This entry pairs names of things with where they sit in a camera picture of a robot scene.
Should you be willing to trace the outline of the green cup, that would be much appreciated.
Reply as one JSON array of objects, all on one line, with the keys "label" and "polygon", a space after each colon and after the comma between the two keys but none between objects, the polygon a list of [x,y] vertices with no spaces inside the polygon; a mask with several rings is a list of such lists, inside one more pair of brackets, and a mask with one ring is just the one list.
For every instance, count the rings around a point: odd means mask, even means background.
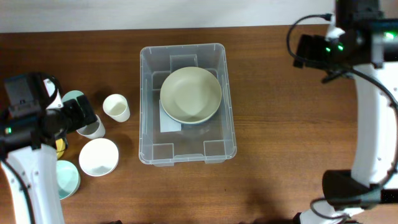
[{"label": "green cup", "polygon": [[72,90],[69,91],[68,93],[66,93],[63,97],[62,97],[62,102],[66,102],[68,100],[76,100],[79,96],[84,95],[83,92],[79,91],[79,90]]}]

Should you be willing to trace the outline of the grey cup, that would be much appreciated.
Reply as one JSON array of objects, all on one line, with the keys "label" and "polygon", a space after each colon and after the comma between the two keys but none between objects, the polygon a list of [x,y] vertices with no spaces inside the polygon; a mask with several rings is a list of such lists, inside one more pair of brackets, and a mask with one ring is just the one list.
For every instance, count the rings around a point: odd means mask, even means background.
[{"label": "grey cup", "polygon": [[96,116],[97,120],[94,123],[86,125],[80,129],[77,129],[77,133],[88,139],[102,138],[106,134],[105,127],[100,120],[99,116]]}]

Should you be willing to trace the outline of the cream cup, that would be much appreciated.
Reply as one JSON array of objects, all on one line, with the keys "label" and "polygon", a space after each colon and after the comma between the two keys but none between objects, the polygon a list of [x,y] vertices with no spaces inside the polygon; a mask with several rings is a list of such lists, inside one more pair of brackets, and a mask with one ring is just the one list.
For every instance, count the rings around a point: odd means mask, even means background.
[{"label": "cream cup", "polygon": [[119,123],[127,121],[131,115],[127,99],[120,94],[109,95],[103,101],[103,111]]}]

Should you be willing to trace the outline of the clear plastic storage container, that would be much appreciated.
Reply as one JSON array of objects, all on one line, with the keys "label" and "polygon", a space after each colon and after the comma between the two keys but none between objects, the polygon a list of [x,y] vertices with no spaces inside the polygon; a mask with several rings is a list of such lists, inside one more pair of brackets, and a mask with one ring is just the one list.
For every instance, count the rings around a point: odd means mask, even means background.
[{"label": "clear plastic storage container", "polygon": [[[183,67],[200,67],[219,81],[223,93],[216,114],[201,124],[182,124],[178,132],[160,132],[160,89]],[[176,162],[222,163],[237,153],[225,47],[219,43],[145,47],[140,52],[139,159],[158,167]]]}]

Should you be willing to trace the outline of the beige bowl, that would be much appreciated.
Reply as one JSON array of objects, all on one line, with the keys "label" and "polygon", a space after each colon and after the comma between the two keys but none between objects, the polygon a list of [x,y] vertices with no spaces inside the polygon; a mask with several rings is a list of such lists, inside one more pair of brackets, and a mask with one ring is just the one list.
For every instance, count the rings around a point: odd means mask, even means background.
[{"label": "beige bowl", "polygon": [[160,89],[164,111],[218,110],[222,96],[218,79],[199,67],[184,67],[172,72]]}]

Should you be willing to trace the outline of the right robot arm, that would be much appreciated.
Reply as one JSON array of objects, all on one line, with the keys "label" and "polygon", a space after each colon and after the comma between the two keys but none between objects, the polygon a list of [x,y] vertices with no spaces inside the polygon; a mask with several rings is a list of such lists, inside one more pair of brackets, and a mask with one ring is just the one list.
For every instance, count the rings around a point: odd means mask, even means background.
[{"label": "right robot arm", "polygon": [[378,0],[337,0],[326,35],[302,35],[291,52],[294,66],[355,81],[358,140],[350,170],[328,170],[323,197],[294,216],[294,223],[351,223],[379,204],[397,203],[397,20]]}]

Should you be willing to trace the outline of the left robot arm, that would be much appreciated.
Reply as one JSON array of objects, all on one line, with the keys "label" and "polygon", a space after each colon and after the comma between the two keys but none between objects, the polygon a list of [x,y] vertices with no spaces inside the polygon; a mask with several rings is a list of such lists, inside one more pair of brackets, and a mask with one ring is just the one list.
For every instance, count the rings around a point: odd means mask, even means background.
[{"label": "left robot arm", "polygon": [[98,119],[85,95],[62,102],[59,81],[30,72],[4,81],[10,105],[1,112],[1,169],[17,223],[64,223],[56,142]]}]

